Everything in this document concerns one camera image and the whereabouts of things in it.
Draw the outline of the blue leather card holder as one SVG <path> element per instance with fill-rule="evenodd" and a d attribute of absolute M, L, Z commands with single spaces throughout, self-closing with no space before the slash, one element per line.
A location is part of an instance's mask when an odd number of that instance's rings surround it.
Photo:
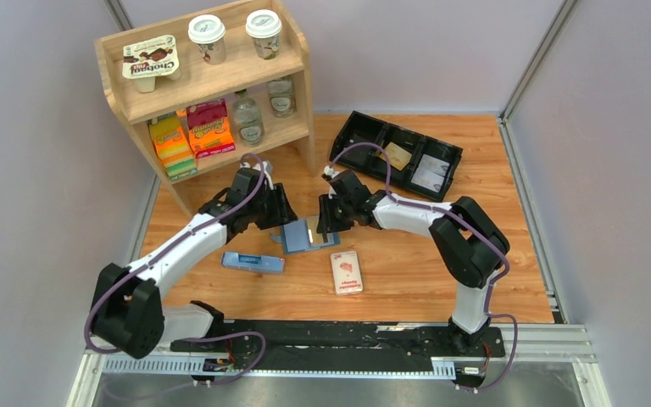
<path fill-rule="evenodd" d="M 282 246 L 284 254 L 309 252 L 339 245 L 340 237 L 337 233 L 316 231 L 318 221 L 317 215 L 298 219 L 280 226 L 277 233 L 271 232 L 270 238 Z"/>

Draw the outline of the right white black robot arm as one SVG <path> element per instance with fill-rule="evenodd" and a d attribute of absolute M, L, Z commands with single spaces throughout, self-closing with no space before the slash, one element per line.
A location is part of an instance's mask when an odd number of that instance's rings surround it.
<path fill-rule="evenodd" d="M 406 231 L 435 243 L 457 282 L 455 325 L 449 342 L 459 354 L 473 354 L 484 341 L 482 328 L 491 320 L 487 300 L 495 272 L 505 264 L 509 241 L 481 206 L 470 197 L 453 203 L 424 203 L 385 190 L 371 192 L 351 171 L 325 167 L 330 186 L 319 197 L 319 233 L 347 231 L 354 225 Z"/>

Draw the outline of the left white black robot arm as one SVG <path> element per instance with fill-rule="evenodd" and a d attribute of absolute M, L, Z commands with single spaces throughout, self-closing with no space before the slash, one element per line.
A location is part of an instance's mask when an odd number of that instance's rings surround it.
<path fill-rule="evenodd" d="M 198 301 L 165 307 L 168 291 L 197 263 L 223 248 L 251 225 L 260 230 L 284 226 L 297 216 L 284 186 L 272 181 L 269 162 L 242 164 L 230 187 L 204 204 L 191 220 L 159 248 L 126 266 L 110 263 L 99 273 L 84 338 L 108 343 L 107 354 L 134 359 L 160 343 L 192 339 L 208 352 L 225 341 L 225 328 L 214 321 L 214 308 Z"/>

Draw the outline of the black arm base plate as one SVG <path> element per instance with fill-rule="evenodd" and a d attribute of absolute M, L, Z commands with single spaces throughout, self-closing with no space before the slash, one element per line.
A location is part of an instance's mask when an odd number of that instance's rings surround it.
<path fill-rule="evenodd" d="M 457 350 L 447 326 L 403 327 L 395 322 L 233 320 L 217 323 L 210 337 L 246 332 L 217 343 L 174 341 L 175 352 L 231 354 L 237 367 L 261 370 L 423 372 L 434 357 L 504 357 L 502 333 L 490 327 L 478 344 Z"/>

